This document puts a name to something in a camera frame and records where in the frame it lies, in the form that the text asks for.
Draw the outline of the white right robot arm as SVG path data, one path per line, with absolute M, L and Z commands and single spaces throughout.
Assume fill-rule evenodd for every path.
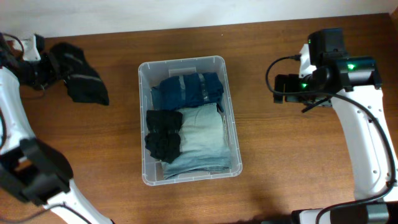
M 296 210 L 290 223 L 396 223 L 397 156 L 383 108 L 376 62 L 340 57 L 311 65 L 299 75 L 278 75 L 274 100 L 305 104 L 304 112 L 328 103 L 346 139 L 354 175 L 354 200 Z

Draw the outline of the light blue jeans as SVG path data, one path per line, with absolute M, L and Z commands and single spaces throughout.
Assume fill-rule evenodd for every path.
M 184 108 L 179 131 L 180 155 L 172 163 L 162 163 L 165 179 L 194 171 L 220 172 L 231 168 L 231 150 L 223 117 L 216 103 Z

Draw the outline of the teal taped cloth bundle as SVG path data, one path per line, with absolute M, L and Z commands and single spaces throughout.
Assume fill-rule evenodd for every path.
M 162 80 L 151 88 L 155 110 L 179 110 L 220 103 L 224 87 L 217 73 L 193 73 Z

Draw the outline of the black garment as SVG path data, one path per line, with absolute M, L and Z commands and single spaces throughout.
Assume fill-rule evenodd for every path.
M 50 53 L 60 66 L 61 78 L 73 102 L 109 106 L 106 86 L 98 72 L 87 62 L 81 48 L 61 42 L 55 44 Z
M 149 133 L 145 137 L 150 156 L 168 164 L 181 155 L 179 132 L 183 114 L 169 110 L 147 110 L 146 125 Z

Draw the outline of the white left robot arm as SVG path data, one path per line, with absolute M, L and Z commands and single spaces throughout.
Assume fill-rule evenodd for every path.
M 102 79 L 81 49 L 56 46 L 39 62 L 1 52 L 1 188 L 66 223 L 112 223 L 80 192 L 67 158 L 38 139 L 27 119 L 20 86 L 46 88 L 57 80 L 75 102 L 109 104 Z

